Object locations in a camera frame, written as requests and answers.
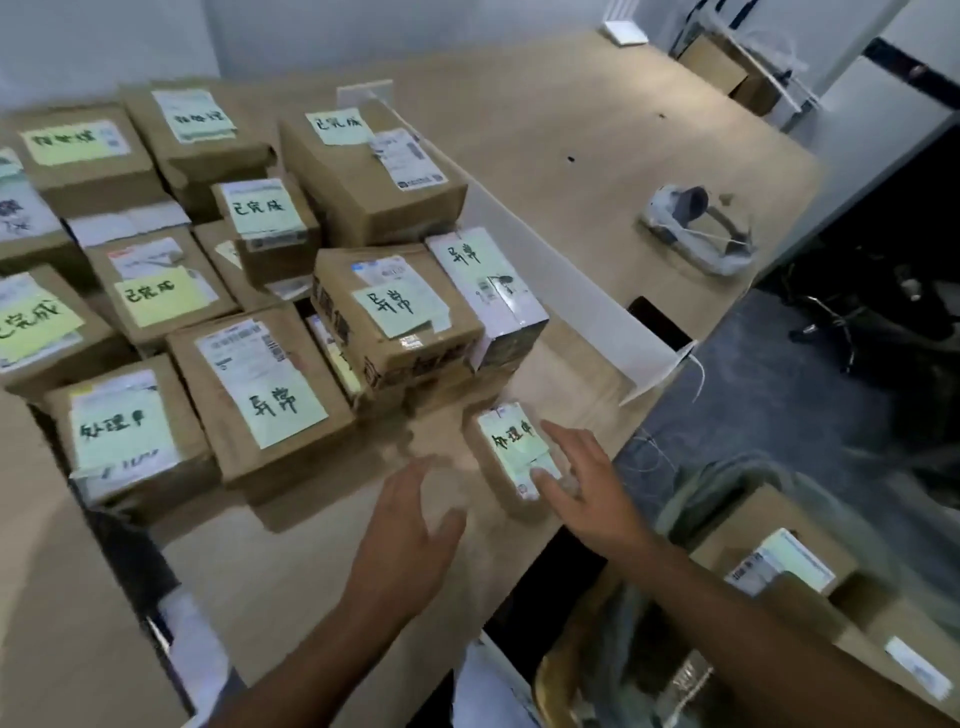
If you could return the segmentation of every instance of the hand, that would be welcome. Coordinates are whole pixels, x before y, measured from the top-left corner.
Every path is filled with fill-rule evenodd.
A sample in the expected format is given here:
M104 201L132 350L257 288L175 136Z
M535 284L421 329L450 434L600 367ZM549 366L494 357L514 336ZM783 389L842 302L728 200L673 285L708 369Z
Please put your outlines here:
M467 514L450 509L431 535L420 510L420 485L429 458L411 461L388 477L357 549L341 604L393 618L398 629L437 595L467 527Z
M643 521L623 489L613 463L593 433L567 429L547 420L540 423L570 461L580 481L580 497L568 494L545 470L534 468L530 475L540 495L589 549L625 566L638 551L652 547L657 538Z

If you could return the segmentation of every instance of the left hand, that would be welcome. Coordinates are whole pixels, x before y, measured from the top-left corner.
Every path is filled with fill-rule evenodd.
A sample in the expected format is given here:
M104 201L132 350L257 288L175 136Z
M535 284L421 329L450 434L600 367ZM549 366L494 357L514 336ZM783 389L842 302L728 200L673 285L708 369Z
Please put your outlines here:
M436 533L427 531L420 485L430 465L429 458L418 458L384 481L341 599L350 610L372 610L402 627L440 590L467 514L452 508Z

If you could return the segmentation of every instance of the right hand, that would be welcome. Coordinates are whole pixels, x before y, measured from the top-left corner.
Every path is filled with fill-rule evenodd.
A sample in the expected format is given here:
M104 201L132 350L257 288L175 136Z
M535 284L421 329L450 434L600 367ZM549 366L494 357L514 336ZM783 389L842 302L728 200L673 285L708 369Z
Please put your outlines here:
M547 471L534 468L530 472L540 495L566 527L587 548L621 565L636 559L638 551L653 548L656 535L637 512L593 433L561 427L548 420L540 424L564 451L573 475L580 481L577 498L568 494Z

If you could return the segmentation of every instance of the white box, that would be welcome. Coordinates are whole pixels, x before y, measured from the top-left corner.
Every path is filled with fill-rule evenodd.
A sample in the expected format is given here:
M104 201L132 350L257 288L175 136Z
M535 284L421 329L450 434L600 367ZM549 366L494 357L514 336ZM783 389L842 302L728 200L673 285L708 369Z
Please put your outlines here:
M470 228L429 237L426 245L484 325L467 356L470 368L519 365L550 317L490 234Z

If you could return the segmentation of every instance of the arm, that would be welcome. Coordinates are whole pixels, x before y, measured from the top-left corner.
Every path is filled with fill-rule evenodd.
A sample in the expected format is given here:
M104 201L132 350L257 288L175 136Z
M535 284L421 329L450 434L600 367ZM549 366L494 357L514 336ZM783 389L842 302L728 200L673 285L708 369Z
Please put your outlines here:
M542 425L570 461L581 495L533 470L540 493L587 547L660 605L752 715L777 726L955 726L826 640L776 619L654 533L591 432Z
M383 484L336 607L260 682L210 720L209 728L329 725L403 627L440 590L467 525L451 510L429 534L415 460Z

